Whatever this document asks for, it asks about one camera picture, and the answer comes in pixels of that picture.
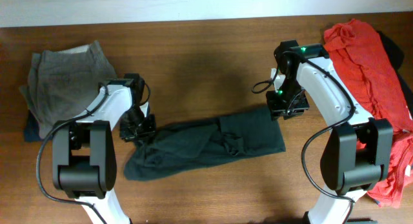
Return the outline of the dark green t-shirt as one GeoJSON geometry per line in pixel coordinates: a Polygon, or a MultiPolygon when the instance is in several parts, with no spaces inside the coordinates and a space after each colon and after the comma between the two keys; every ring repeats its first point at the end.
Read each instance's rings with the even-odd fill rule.
{"type": "Polygon", "coordinates": [[[266,106],[171,124],[148,141],[136,141],[135,146],[124,167],[125,178],[134,181],[151,181],[285,151],[279,124],[271,120],[266,106]]]}

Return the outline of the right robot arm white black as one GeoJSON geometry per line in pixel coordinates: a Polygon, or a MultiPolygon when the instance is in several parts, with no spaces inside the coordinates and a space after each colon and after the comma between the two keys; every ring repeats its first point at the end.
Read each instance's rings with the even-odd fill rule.
{"type": "Polygon", "coordinates": [[[283,41],[274,50],[272,69],[263,91],[272,119],[290,119],[308,110],[310,96],[326,127],[303,145],[301,164],[309,182],[320,192],[302,223],[351,223],[356,201],[388,176],[393,128],[376,119],[350,93],[321,44],[301,46],[283,41]],[[310,176],[305,162],[308,146],[328,132],[320,159],[324,187],[310,176]]]}

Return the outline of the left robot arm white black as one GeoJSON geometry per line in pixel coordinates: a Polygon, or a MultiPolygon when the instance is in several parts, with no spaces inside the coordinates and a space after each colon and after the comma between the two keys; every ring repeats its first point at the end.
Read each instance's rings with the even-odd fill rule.
{"type": "Polygon", "coordinates": [[[51,196],[36,174],[43,195],[59,203],[80,205],[92,223],[130,223],[117,199],[114,185],[117,161],[112,131],[120,126],[125,142],[148,141],[156,121],[143,93],[149,86],[139,74],[125,74],[99,84],[99,93],[82,113],[54,124],[44,138],[36,159],[41,166],[43,151],[52,142],[52,182],[66,198],[51,196]]]}

